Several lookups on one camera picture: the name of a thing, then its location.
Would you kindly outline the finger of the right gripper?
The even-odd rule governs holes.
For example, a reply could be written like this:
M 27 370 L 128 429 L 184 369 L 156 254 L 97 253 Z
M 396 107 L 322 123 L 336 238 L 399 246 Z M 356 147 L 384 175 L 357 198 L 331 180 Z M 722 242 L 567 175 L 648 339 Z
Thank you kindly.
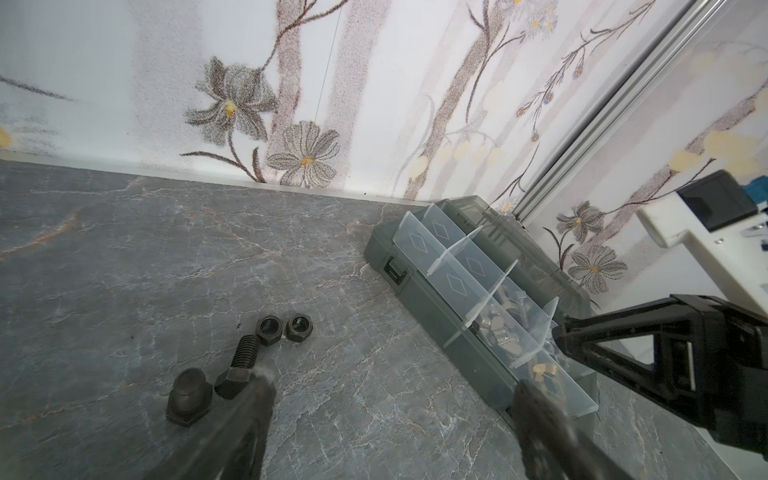
M 665 408 L 694 408 L 696 313 L 667 298 L 585 319 L 567 317 L 553 339 L 567 357 Z

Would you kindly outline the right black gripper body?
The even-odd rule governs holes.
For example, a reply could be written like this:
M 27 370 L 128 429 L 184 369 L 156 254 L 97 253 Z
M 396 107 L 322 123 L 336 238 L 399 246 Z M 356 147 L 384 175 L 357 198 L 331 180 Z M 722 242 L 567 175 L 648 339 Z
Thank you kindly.
M 671 296 L 665 409 L 721 444 L 767 456 L 767 317 L 711 296 Z

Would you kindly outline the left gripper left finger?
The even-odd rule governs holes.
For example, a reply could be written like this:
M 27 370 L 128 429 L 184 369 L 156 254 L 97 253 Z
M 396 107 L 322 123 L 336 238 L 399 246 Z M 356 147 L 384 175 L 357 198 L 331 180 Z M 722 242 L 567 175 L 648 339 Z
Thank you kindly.
M 274 377 L 253 371 L 245 389 L 148 479 L 259 479 L 276 399 Z

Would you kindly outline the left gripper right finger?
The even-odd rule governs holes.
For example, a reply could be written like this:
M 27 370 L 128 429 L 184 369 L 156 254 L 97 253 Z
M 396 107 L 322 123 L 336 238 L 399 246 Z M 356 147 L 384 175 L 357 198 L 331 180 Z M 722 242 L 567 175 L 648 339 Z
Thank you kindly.
M 620 480 L 630 477 L 530 381 L 520 381 L 516 385 L 512 428 L 529 479 Z

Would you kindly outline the brass wing nut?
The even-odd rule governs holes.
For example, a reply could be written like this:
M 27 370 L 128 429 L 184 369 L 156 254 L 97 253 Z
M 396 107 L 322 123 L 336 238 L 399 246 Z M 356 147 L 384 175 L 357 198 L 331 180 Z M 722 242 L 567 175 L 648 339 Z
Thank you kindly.
M 530 365 L 532 379 L 535 382 L 545 384 L 547 381 L 554 383 L 558 379 L 559 367 L 550 362 L 532 363 Z

